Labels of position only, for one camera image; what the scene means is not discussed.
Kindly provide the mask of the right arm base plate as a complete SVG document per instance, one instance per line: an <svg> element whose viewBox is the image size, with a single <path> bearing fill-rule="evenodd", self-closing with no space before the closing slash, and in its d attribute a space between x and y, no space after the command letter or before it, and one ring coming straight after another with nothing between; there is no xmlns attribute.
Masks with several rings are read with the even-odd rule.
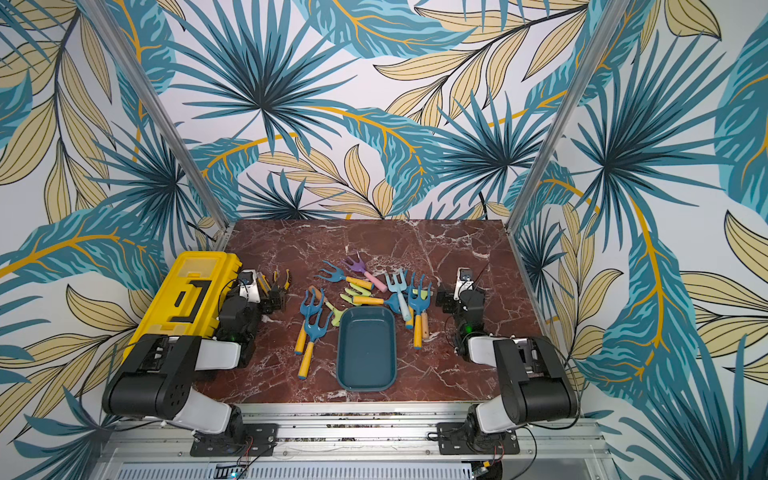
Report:
<svg viewBox="0 0 768 480"><path fill-rule="evenodd" d="M520 453L513 433L484 433L467 422L441 422L429 434L438 443L441 455L515 455Z"/></svg>

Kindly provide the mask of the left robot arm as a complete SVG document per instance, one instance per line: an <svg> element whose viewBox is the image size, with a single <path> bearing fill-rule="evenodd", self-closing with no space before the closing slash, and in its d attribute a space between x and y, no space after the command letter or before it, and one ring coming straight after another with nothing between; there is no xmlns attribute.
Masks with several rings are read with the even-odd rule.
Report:
<svg viewBox="0 0 768 480"><path fill-rule="evenodd" d="M290 282L241 265L172 268L107 383L103 411L165 421L200 439L244 443L239 408L194 384L203 371L248 365L263 316L284 308Z"/></svg>

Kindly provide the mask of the teal rake wooden handle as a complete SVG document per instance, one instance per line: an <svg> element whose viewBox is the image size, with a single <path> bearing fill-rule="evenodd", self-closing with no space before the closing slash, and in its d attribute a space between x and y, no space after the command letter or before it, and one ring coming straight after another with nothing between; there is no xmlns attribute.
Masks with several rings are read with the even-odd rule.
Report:
<svg viewBox="0 0 768 480"><path fill-rule="evenodd" d="M419 339L420 344L429 336L427 309L430 305L431 286L423 287L424 278L425 276L421 277L418 288L413 286L411 289L412 308L416 314L414 326L418 331L416 338Z"/></svg>

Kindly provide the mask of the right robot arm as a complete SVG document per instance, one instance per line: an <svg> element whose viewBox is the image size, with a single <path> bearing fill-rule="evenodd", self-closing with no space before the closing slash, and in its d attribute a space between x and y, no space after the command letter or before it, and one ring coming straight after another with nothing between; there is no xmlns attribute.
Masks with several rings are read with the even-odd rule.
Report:
<svg viewBox="0 0 768 480"><path fill-rule="evenodd" d="M451 344L464 360L495 369L500 394L469 408L461 427L468 440L485 440L531 422L576 418L579 402L558 351L542 336L494 336L484 326L486 292L467 267L452 291L438 289L435 304L456 330Z"/></svg>

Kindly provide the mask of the light blue fork rake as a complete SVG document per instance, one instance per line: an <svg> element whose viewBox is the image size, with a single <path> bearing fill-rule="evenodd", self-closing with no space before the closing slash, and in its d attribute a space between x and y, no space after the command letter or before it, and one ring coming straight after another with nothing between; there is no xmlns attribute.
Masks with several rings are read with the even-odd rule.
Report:
<svg viewBox="0 0 768 480"><path fill-rule="evenodd" d="M405 272L400 268L392 275L386 274L385 281L388 290L392 293L387 304L393 308L395 313L399 313L403 317L403 320L407 325L411 325L413 315L410 312L405 299L405 293L407 291Z"/></svg>

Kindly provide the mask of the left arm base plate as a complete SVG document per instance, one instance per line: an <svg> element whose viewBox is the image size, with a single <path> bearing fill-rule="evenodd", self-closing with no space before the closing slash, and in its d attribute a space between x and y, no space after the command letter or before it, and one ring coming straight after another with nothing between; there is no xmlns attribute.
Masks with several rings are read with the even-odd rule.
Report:
<svg viewBox="0 0 768 480"><path fill-rule="evenodd" d="M220 434L196 433L190 450L192 457L269 457L276 444L276 423L243 424Z"/></svg>

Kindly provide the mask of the teal claw rake yellow handle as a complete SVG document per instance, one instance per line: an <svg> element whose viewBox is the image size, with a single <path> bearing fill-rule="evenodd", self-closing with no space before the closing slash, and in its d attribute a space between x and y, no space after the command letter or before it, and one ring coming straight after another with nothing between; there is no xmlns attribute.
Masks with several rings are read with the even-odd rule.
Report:
<svg viewBox="0 0 768 480"><path fill-rule="evenodd" d="M413 346L416 350L421 350L423 346L423 312L425 310L425 299L421 291L413 285L408 287L409 307L414 310L413 320Z"/></svg>

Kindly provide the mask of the green rake wooden handle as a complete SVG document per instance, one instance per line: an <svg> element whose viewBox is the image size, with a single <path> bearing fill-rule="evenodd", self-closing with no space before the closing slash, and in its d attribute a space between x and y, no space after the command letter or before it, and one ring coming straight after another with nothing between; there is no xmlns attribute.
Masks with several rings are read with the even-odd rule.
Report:
<svg viewBox="0 0 768 480"><path fill-rule="evenodd" d="M333 327L339 327L341 324L341 318L344 313L344 310L340 310L336 308L334 305L332 305L328 300L324 301L324 305L328 307L331 311L331 325Z"/></svg>

